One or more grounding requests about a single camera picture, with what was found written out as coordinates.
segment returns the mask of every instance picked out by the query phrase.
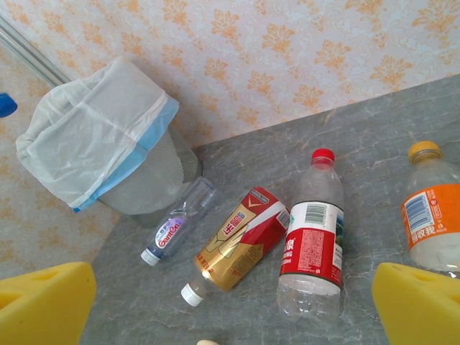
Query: yellow sponge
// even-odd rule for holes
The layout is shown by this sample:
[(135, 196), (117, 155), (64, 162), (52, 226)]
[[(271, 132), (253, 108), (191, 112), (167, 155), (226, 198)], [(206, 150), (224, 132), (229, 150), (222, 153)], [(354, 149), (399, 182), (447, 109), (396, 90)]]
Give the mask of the yellow sponge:
[(78, 344), (95, 295), (85, 262), (0, 280), (0, 344)]
[(460, 280), (386, 262), (372, 296), (392, 345), (460, 344)]

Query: marble surface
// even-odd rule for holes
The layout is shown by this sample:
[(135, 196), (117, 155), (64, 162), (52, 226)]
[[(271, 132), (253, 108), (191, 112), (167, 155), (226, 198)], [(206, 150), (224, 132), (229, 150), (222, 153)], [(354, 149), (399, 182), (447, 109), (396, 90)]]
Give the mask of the marble surface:
[[(387, 344), (372, 302), (377, 265), (409, 264), (399, 207), (407, 151), (436, 141), (460, 163), (460, 76), (241, 135), (197, 149), (204, 175), (220, 190), (214, 209), (180, 251), (152, 268), (139, 254), (149, 233), (128, 219), (112, 231), (93, 263), (98, 295), (82, 344)], [(323, 332), (281, 320), (275, 289), (282, 244), (230, 293), (197, 308), (180, 297), (192, 257), (254, 185), (291, 206), (315, 148), (336, 153), (346, 197), (343, 313)]]

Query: small water bottle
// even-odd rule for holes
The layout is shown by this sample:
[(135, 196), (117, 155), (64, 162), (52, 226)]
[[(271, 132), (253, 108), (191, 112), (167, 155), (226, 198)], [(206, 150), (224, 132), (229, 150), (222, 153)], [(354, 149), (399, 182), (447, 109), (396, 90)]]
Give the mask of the small water bottle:
[(216, 189), (207, 179), (193, 182), (155, 227), (141, 258), (155, 266), (163, 257), (174, 254), (203, 219), (215, 194)]
[(344, 192), (334, 153), (317, 149), (300, 181), (278, 280), (283, 316), (328, 328), (339, 317)]

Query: barcode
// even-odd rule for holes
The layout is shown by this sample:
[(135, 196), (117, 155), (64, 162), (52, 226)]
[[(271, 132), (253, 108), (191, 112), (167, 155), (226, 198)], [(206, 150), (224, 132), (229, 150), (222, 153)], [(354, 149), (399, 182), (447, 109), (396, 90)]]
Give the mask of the barcode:
[(281, 225), (287, 229), (289, 227), (290, 216), (289, 213), (284, 209), (282, 210), (276, 219), (281, 223)]
[(324, 225), (326, 221), (326, 205), (309, 204), (305, 212), (305, 222)]
[(427, 226), (434, 225), (425, 192), (407, 201), (405, 203), (405, 212), (408, 215), (411, 234)]

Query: floral wallpaper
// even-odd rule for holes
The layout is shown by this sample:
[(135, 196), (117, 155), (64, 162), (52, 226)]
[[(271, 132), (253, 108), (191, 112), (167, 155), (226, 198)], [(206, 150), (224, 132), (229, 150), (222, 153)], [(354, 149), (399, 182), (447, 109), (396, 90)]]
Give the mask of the floral wallpaper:
[(458, 0), (0, 0), (71, 78), (128, 55), (206, 144), (460, 71)]
[(0, 92), (19, 106), (0, 119), (0, 280), (64, 262), (90, 262), (119, 215), (101, 204), (74, 214), (22, 167), (14, 142), (50, 87), (1, 45), (0, 70)]

